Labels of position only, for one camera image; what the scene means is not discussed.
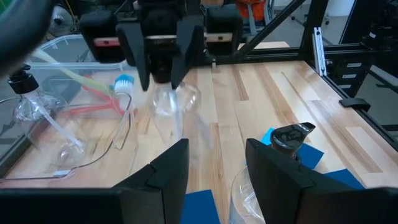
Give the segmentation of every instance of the white brush head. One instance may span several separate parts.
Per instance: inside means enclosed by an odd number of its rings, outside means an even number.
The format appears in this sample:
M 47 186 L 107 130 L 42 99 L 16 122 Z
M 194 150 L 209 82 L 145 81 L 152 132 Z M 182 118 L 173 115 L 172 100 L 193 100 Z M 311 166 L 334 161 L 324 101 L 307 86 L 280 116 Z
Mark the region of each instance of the white brush head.
M 121 75 L 118 79 L 116 79 L 114 84 L 114 91 L 115 93 L 126 93 L 131 97 L 131 105 L 130 108 L 135 109 L 136 104 L 134 103 L 134 77 L 130 77 L 128 75 Z M 126 111 L 127 107 L 129 106 L 130 98 L 126 95 L 121 95 L 119 100 L 119 107 L 120 109 Z

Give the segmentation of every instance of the black bracket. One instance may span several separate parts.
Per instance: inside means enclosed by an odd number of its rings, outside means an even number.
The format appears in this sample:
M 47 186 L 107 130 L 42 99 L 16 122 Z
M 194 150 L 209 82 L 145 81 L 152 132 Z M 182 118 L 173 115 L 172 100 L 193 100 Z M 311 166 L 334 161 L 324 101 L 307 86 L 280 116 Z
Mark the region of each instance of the black bracket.
M 365 110 L 365 112 L 368 112 L 369 109 L 371 108 L 371 105 L 366 102 L 364 99 L 360 98 L 348 98 L 348 99 L 343 99 L 339 100 L 339 103 L 344 106 L 344 108 L 353 108 L 356 110 Z

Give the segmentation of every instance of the clear plastic bin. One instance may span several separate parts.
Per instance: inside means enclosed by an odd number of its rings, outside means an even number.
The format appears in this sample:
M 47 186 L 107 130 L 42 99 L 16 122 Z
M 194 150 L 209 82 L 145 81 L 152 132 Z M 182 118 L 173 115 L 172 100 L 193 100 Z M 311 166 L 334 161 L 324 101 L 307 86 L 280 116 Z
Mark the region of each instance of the clear plastic bin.
M 28 72 L 33 74 L 43 91 L 66 99 L 69 112 L 87 134 L 90 146 L 83 162 L 71 169 L 53 165 L 47 159 L 48 155 L 33 146 L 26 147 L 25 151 L 19 149 L 18 161 L 8 165 L 7 174 L 0 180 L 0 188 L 110 187 L 128 177 L 137 148 L 134 114 L 146 97 L 137 70 L 126 62 L 95 62 L 81 35 L 56 38 L 37 52 L 41 58 L 35 54 L 31 56 L 27 61 L 31 66 Z M 114 81 L 121 74 L 135 78 L 134 96 L 113 91 Z M 130 99 L 129 113 L 120 110 L 120 97 Z M 102 110 L 92 111 L 93 106 Z M 29 145 L 24 137 L 21 137 L 22 141 Z

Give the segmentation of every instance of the wooden table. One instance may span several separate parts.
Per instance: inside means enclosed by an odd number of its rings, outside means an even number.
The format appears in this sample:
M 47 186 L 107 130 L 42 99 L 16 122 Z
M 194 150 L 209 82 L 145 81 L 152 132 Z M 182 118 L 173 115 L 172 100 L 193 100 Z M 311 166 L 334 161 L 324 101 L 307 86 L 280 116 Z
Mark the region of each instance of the wooden table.
M 261 43 L 258 47 L 288 46 L 274 42 Z M 204 159 L 191 165 L 187 192 L 211 189 L 222 223 L 228 222 L 233 179 L 245 166 L 245 141 L 261 139 L 270 127 L 311 122 L 317 128 L 306 142 L 325 153 L 317 171 L 348 168 L 365 187 L 398 187 L 398 153 L 354 110 L 343 108 L 338 102 L 341 97 L 305 62 L 220 65 L 213 71 L 202 67 L 192 69 L 185 81 L 201 90 L 200 114 L 210 124 L 214 141 L 210 151 L 201 146 L 190 149 L 191 155 L 199 154 Z M 108 122 L 111 121 L 95 124 L 93 129 L 106 143 L 100 143 L 101 147 L 109 143 L 106 135 L 100 134 Z M 137 150 L 130 147 L 133 142 L 129 139 L 122 151 L 111 150 L 92 169 L 65 182 L 33 185 L 110 187 L 116 184 L 165 150 L 149 113 L 141 111 L 136 128 Z

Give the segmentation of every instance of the cable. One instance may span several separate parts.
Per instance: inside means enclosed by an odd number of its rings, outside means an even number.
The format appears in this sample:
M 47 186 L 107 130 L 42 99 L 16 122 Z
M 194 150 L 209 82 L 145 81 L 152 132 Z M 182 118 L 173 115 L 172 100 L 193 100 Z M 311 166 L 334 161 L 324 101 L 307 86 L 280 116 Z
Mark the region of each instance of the cable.
M 72 8 L 69 5 L 68 0 L 65 0 L 65 2 L 67 3 L 67 6 L 68 6 L 69 11 L 70 11 L 70 14 L 72 15 L 73 26 L 75 26 L 75 15 L 73 15 L 73 11 L 72 11 Z

